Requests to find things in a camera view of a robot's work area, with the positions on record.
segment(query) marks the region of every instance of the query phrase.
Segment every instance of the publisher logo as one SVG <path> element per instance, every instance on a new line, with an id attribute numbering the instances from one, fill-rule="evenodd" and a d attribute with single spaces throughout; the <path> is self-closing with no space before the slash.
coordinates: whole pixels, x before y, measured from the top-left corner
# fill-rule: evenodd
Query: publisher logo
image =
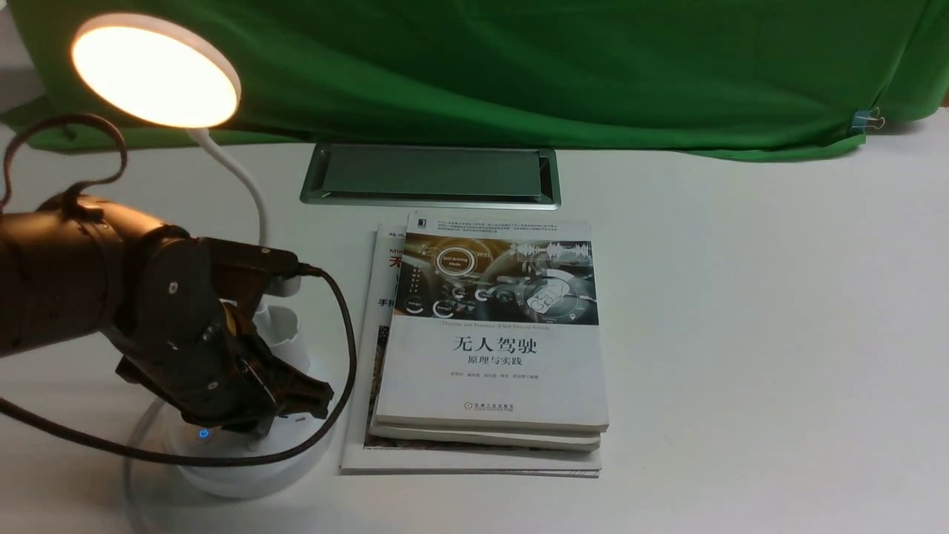
<path id="1" fill-rule="evenodd" d="M 474 411 L 514 411 L 513 404 L 502 404 L 495 402 L 466 402 L 465 410 Z"/>

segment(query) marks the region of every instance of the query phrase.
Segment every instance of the book cover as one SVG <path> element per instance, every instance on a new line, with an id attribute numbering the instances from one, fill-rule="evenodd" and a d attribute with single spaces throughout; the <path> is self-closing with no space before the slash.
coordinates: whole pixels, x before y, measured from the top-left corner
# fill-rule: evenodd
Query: book cover
<path id="1" fill-rule="evenodd" d="M 411 216 L 379 422 L 606 430 L 593 251 L 581 222 Z"/>
<path id="2" fill-rule="evenodd" d="M 369 432 L 379 391 L 389 325 L 395 307 L 405 226 L 380 226 L 366 297 L 356 385 L 345 433 L 343 472 L 500 472 L 542 476 L 595 478 L 599 451 L 539 451 L 469 443 L 391 439 Z"/>

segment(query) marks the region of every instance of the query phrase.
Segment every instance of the black cable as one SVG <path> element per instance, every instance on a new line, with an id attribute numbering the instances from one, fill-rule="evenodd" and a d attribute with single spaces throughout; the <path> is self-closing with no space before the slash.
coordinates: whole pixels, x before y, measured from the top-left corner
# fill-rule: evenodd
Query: black cable
<path id="1" fill-rule="evenodd" d="M 346 305 L 346 299 L 343 297 L 343 291 L 339 284 L 323 269 L 311 265 L 300 265 L 299 274 L 307 277 L 320 277 L 329 285 L 329 289 L 336 296 L 336 301 L 340 306 L 340 313 L 343 315 L 343 325 L 346 330 L 346 346 L 349 349 L 349 375 L 346 377 L 346 385 L 343 387 L 343 394 L 333 412 L 324 421 L 323 425 L 307 440 L 294 448 L 288 448 L 283 452 L 266 454 L 264 456 L 253 456 L 251 458 L 201 458 L 198 456 L 182 456 L 179 454 L 167 454 L 163 452 L 153 452 L 142 448 L 133 448 L 121 445 L 112 441 L 104 440 L 85 432 L 80 432 L 69 427 L 64 427 L 59 423 L 54 423 L 31 411 L 24 410 L 10 401 L 0 397 L 0 413 L 12 417 L 17 421 L 30 425 L 36 429 L 42 430 L 58 438 L 71 441 L 86 447 L 104 450 L 125 456 L 142 462 L 151 462 L 153 464 L 169 464 L 173 466 L 188 467 L 247 467 L 263 466 L 265 464 L 276 464 L 292 458 L 310 447 L 316 445 L 323 436 L 333 427 L 336 421 L 343 413 L 343 408 L 352 394 L 353 386 L 356 383 L 356 334 L 353 332 L 352 318 L 349 316 L 349 307 Z"/>
<path id="2" fill-rule="evenodd" d="M 13 155 L 16 154 L 16 151 L 19 150 L 20 147 L 29 141 L 29 139 L 34 135 L 40 133 L 43 130 L 48 130 L 50 128 L 63 126 L 66 124 L 84 124 L 105 133 L 105 135 L 109 136 L 112 141 L 115 142 L 116 148 L 119 149 L 119 157 L 121 158 L 119 171 L 112 176 L 103 178 L 101 180 L 85 180 L 72 184 L 65 191 L 67 202 L 74 202 L 82 194 L 86 187 L 91 185 L 112 183 L 113 181 L 118 180 L 122 173 L 125 172 L 125 167 L 128 165 L 128 148 L 125 146 L 125 138 L 122 137 L 121 132 L 115 127 L 114 124 L 108 122 L 102 117 L 89 113 L 60 115 L 58 117 L 46 119 L 45 121 L 34 124 L 26 130 L 16 134 L 16 136 L 13 137 L 13 140 L 7 145 L 7 151 L 4 153 L 3 158 L 3 180 L 5 189 L 3 198 L 0 200 L 0 215 L 3 215 L 4 208 L 7 207 L 9 200 L 13 197 L 13 179 L 10 177 L 10 169 L 13 164 Z"/>

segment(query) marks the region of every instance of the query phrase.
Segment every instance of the book title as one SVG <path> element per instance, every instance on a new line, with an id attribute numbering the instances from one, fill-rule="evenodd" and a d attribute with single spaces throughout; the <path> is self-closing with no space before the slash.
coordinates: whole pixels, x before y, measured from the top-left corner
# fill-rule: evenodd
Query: book title
<path id="1" fill-rule="evenodd" d="M 457 335 L 452 352 L 481 353 L 468 354 L 470 364 L 524 365 L 523 356 L 514 354 L 537 354 L 537 341 L 533 337 L 501 336 L 494 340 L 485 336 L 478 339 L 470 335 Z"/>

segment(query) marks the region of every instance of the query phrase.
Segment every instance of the gray panel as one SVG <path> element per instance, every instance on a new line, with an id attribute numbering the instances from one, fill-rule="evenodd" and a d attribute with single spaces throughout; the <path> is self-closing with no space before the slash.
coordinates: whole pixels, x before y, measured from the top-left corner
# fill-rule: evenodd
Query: gray panel
<path id="1" fill-rule="evenodd" d="M 320 143 L 300 200 L 553 210 L 560 188 L 547 149 Z"/>

